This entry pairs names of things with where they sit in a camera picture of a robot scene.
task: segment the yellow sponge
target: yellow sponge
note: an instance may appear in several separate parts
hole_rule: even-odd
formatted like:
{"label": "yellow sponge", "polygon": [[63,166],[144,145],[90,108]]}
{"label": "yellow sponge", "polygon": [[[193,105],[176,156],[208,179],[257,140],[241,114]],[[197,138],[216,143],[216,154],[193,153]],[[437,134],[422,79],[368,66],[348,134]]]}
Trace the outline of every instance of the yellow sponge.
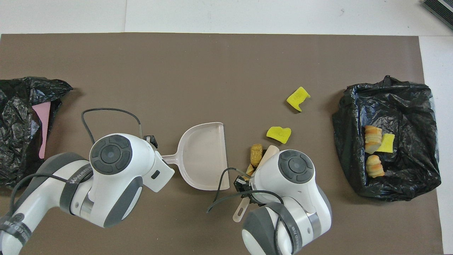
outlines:
{"label": "yellow sponge", "polygon": [[291,129],[289,127],[270,127],[266,133],[267,137],[273,138],[281,143],[286,143],[291,135]]}
{"label": "yellow sponge", "polygon": [[382,136],[382,144],[376,151],[393,153],[393,140],[394,139],[395,139],[394,134],[384,134]]}
{"label": "yellow sponge", "polygon": [[299,105],[305,101],[306,98],[309,98],[310,95],[308,94],[308,92],[302,88],[302,87],[299,87],[294,93],[292,93],[287,99],[286,101],[292,106],[294,107],[296,110],[298,111],[302,111],[299,107]]}

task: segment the black garbage bag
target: black garbage bag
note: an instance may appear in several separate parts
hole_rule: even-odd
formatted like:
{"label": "black garbage bag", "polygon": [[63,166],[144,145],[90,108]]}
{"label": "black garbage bag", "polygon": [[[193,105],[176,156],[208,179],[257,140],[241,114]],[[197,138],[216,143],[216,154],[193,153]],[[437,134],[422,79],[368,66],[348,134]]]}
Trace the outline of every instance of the black garbage bag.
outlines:
{"label": "black garbage bag", "polygon": [[[409,201],[440,185],[437,127],[431,90],[390,76],[376,84],[349,86],[332,116],[344,175],[361,196]],[[367,176],[365,125],[395,135],[393,153],[375,152],[385,175]]]}
{"label": "black garbage bag", "polygon": [[51,102],[49,132],[61,105],[60,98],[71,90],[62,80],[37,77],[0,80],[0,187],[14,187],[43,163],[39,158],[42,124],[32,106]]}

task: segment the bread roll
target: bread roll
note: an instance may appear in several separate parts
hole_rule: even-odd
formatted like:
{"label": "bread roll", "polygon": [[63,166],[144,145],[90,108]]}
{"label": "bread roll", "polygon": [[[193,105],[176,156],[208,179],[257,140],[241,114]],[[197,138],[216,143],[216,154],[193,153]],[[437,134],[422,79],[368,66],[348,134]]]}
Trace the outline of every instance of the bread roll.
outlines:
{"label": "bread roll", "polygon": [[382,129],[365,126],[365,152],[373,154],[382,143]]}
{"label": "bread roll", "polygon": [[250,148],[250,163],[252,166],[257,167],[263,158],[263,145],[257,143]]}
{"label": "bread roll", "polygon": [[366,173],[373,178],[385,175],[379,156],[371,155],[368,157],[366,160]]}

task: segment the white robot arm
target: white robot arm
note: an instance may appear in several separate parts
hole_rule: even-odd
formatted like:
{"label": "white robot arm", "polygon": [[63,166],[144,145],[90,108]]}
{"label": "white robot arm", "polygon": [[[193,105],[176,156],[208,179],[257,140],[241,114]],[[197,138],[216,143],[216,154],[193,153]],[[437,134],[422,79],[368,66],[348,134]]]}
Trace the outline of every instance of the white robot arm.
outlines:
{"label": "white robot arm", "polygon": [[261,206],[249,212],[242,228],[252,255],[296,254],[331,227],[330,203],[316,185],[313,162],[302,152],[273,155],[249,181],[238,177],[235,187]]}
{"label": "white robot arm", "polygon": [[174,174],[156,147],[136,136],[115,133],[93,145],[89,161],[72,152],[50,157],[0,219],[0,254],[18,255],[52,207],[100,227],[120,223],[134,208],[143,186],[158,192]]}

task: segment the brown mat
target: brown mat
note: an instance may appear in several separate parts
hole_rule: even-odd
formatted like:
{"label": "brown mat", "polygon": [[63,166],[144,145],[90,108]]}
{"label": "brown mat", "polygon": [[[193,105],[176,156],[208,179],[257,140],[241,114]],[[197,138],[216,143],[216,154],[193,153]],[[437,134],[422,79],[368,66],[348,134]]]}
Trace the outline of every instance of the brown mat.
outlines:
{"label": "brown mat", "polygon": [[[245,169],[254,143],[300,150],[313,160],[333,225],[300,254],[441,254],[434,191],[410,202],[359,197],[335,153],[331,115],[342,90],[386,74],[424,82],[417,37],[4,34],[0,44],[1,79],[41,76],[75,88],[64,98],[46,157],[68,151],[88,156],[91,143],[80,121],[88,108],[135,113],[163,155],[176,152],[191,126],[220,121],[230,167]],[[312,96],[301,113],[285,102],[299,86]],[[134,119],[122,113],[89,113],[87,122],[95,138],[138,133]],[[271,126],[292,128],[287,144],[265,137]],[[234,192],[232,187],[221,196]],[[0,197],[1,214],[8,194]],[[22,254],[247,254],[242,224],[231,219],[240,199],[206,214],[213,197],[213,191],[190,187],[177,171],[161,192],[145,190],[131,215],[110,229],[52,209]]]}

